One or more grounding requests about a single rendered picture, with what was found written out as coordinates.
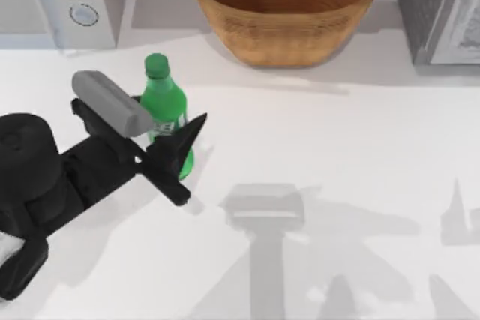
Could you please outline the green bottle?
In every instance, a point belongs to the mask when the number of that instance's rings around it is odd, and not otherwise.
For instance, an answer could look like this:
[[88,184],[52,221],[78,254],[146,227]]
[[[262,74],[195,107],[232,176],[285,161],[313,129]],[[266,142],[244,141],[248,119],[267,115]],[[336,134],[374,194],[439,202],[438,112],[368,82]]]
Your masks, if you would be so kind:
[[154,120],[153,130],[148,132],[153,143],[157,136],[170,136],[188,123],[188,102],[172,78],[165,55],[152,53],[145,58],[144,65],[147,81],[140,103]]

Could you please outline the pale grey rounded box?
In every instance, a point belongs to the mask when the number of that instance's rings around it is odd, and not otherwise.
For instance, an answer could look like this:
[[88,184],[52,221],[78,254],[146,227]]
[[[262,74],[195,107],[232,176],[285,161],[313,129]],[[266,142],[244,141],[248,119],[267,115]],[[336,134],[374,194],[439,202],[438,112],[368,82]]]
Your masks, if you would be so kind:
[[75,95],[124,138],[149,132],[154,121],[139,102],[104,73],[79,70],[72,77]]

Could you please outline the round microwave knob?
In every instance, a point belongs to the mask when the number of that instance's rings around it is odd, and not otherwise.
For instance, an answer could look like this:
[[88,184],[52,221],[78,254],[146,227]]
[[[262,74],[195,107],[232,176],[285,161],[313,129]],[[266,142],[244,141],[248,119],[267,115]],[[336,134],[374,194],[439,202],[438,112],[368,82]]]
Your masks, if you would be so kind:
[[98,12],[88,4],[75,4],[71,6],[69,14],[77,25],[84,27],[91,27],[99,21]]

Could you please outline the pale microwave oven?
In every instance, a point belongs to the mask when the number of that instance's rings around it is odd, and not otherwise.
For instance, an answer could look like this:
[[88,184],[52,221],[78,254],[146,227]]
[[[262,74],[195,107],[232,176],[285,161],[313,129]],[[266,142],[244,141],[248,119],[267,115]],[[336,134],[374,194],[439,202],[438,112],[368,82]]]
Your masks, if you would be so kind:
[[[114,49],[118,43],[126,0],[44,0],[52,34],[0,35],[0,49],[57,49],[61,52]],[[91,26],[77,25],[69,10],[88,4],[99,15]]]

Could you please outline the brown woven basket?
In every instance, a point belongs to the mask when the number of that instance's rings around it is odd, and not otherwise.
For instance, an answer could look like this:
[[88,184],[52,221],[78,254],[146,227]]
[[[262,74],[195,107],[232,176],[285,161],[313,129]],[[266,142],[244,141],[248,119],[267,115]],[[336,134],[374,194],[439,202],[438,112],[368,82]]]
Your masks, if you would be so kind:
[[355,32],[373,0],[197,0],[220,42],[255,67],[310,67]]

